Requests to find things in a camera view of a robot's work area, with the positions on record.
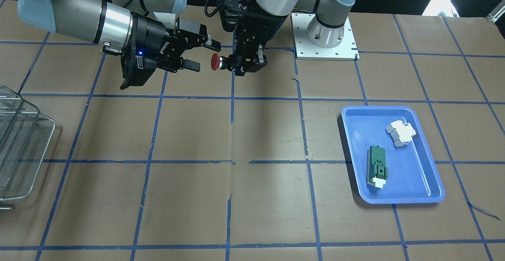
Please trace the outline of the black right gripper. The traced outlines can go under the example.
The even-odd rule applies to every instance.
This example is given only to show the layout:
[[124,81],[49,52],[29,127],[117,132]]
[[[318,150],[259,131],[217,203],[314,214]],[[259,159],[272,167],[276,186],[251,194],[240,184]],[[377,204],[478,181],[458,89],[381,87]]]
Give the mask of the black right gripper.
[[197,47],[221,51],[221,43],[209,39],[204,24],[177,17],[175,27],[167,29],[162,22],[144,15],[132,13],[131,16],[130,37],[121,55],[156,59],[157,68],[170,72],[181,69],[200,72],[200,63],[184,59],[184,52]]

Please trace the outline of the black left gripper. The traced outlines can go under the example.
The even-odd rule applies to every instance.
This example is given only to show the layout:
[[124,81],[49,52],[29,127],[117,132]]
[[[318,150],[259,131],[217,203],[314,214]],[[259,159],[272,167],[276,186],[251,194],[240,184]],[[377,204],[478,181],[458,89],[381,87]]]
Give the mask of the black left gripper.
[[266,47],[266,43],[278,34],[285,20],[286,16],[238,15],[233,53],[233,73],[235,76],[258,72],[267,65],[266,56],[259,57],[258,49]]

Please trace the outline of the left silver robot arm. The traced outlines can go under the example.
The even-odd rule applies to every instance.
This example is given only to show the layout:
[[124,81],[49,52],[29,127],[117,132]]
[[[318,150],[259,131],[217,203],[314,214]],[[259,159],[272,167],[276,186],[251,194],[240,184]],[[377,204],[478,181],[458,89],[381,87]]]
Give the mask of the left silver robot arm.
[[236,76],[267,65],[267,42],[292,20],[295,48],[305,59],[354,60],[355,38],[348,20],[356,0],[226,0],[225,10],[238,15],[233,24],[235,49],[229,56],[212,56],[213,69]]

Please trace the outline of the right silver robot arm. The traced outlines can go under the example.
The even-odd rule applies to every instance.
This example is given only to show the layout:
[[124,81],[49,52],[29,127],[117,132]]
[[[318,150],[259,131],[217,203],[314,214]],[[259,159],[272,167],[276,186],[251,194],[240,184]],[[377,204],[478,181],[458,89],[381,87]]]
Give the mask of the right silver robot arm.
[[[207,27],[179,18],[187,0],[18,0],[19,18],[40,29],[102,45],[106,54],[119,56],[129,84],[151,76],[157,68],[177,72],[199,71],[185,51],[204,47],[220,52]],[[172,26],[150,14],[175,16]]]

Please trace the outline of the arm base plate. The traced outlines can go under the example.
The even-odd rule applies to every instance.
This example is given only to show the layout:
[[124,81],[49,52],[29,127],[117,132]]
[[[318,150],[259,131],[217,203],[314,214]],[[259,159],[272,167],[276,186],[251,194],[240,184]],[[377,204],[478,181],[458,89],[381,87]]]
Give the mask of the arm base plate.
[[350,19],[339,28],[320,24],[315,14],[292,13],[296,57],[301,60],[357,61],[359,52]]

